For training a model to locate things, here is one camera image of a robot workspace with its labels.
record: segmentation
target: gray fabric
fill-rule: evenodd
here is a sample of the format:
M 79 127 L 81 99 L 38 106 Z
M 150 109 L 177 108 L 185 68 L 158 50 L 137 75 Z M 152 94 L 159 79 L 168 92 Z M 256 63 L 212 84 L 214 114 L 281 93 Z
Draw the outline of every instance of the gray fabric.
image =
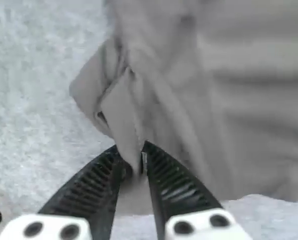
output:
M 115 34 L 70 92 L 135 172 L 149 140 L 221 200 L 298 201 L 298 0 L 110 8 Z

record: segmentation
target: gray carpet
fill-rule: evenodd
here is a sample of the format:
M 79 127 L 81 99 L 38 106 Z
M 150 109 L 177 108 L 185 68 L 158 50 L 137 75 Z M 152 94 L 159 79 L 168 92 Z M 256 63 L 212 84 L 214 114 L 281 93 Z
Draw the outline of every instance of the gray carpet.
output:
M 0 208 L 5 223 L 36 212 L 113 144 L 68 95 L 70 81 L 107 30 L 100 0 L 0 0 Z M 137 197 L 123 196 L 122 212 L 150 211 L 147 188 L 138 191 Z M 298 239 L 298 203 L 250 196 L 226 206 L 255 240 Z M 116 219 L 112 239 L 156 239 L 153 217 Z

